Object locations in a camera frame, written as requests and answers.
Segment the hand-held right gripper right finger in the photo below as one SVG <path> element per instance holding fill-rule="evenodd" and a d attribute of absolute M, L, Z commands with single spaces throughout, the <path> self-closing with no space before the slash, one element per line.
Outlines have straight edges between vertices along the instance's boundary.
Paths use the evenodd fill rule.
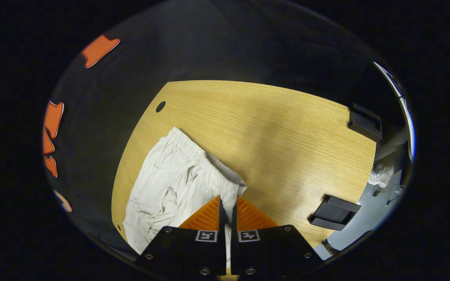
<path fill-rule="evenodd" d="M 232 275 L 301 276 L 323 264 L 293 225 L 278 225 L 251 202 L 237 199 L 231 232 Z"/>

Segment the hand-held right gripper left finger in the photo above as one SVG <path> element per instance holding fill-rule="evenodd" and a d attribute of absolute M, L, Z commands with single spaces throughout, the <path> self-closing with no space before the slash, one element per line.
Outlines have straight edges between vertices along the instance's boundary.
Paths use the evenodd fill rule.
<path fill-rule="evenodd" d="M 135 264 L 152 276 L 223 276 L 226 220 L 216 196 L 179 227 L 162 227 Z"/>

